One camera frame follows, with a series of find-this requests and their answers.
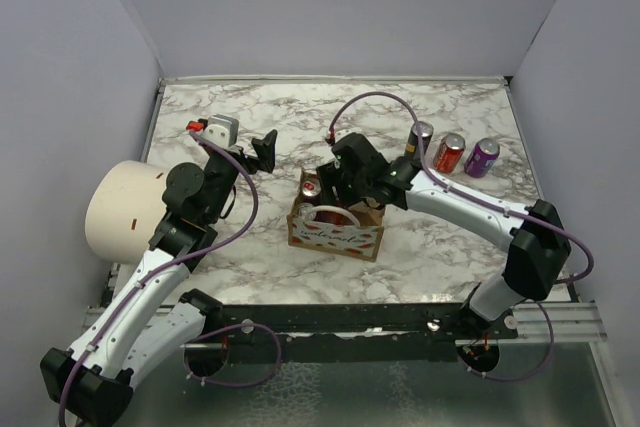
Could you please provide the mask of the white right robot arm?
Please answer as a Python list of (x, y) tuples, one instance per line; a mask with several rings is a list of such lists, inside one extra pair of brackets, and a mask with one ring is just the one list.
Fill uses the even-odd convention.
[(507, 255), (505, 267), (475, 287), (458, 315), (461, 330), (481, 338), (515, 305), (545, 300), (571, 252), (556, 208), (503, 202), (451, 182), (416, 159), (389, 162), (362, 134), (335, 143), (333, 161), (316, 169), (325, 200), (342, 208), (372, 202), (436, 216)]

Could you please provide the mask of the black soda can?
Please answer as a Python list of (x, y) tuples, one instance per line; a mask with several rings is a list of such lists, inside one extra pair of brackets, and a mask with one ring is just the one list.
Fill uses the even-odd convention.
[(409, 131), (405, 144), (404, 157), (411, 160), (421, 160), (432, 140), (434, 127), (429, 122), (418, 121)]

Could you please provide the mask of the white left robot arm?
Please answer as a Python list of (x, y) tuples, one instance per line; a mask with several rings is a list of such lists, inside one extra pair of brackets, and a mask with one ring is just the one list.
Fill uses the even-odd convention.
[(206, 255), (252, 225), (248, 220), (227, 239), (216, 239), (214, 226), (237, 178), (273, 171), (278, 133), (252, 139), (252, 156), (221, 147), (197, 131), (189, 134), (208, 153), (206, 165), (183, 162), (168, 172), (165, 214), (123, 291), (70, 347), (52, 348), (40, 362), (47, 393), (58, 405), (59, 425), (65, 425), (68, 413), (91, 426), (113, 425), (136, 388), (166, 357), (193, 338), (206, 342), (220, 332), (220, 316), (190, 302), (174, 307), (167, 320), (148, 323)]

